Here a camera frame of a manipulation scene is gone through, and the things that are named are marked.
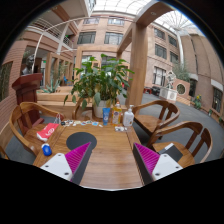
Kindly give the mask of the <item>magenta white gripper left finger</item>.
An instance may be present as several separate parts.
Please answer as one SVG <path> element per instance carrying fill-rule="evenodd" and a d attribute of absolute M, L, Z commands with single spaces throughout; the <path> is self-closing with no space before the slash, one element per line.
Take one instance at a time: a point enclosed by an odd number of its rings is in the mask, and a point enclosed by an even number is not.
<path fill-rule="evenodd" d="M 57 153 L 41 169 L 79 185 L 91 155 L 90 146 L 88 142 L 66 154 Z"/>

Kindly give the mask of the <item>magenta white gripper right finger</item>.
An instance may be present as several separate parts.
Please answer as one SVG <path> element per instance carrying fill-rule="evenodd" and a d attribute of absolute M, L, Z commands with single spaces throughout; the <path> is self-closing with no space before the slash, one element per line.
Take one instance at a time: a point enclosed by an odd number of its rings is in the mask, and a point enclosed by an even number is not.
<path fill-rule="evenodd" d="M 145 185 L 182 169 L 168 154 L 159 154 L 138 143 L 133 144 L 133 155 Z"/>

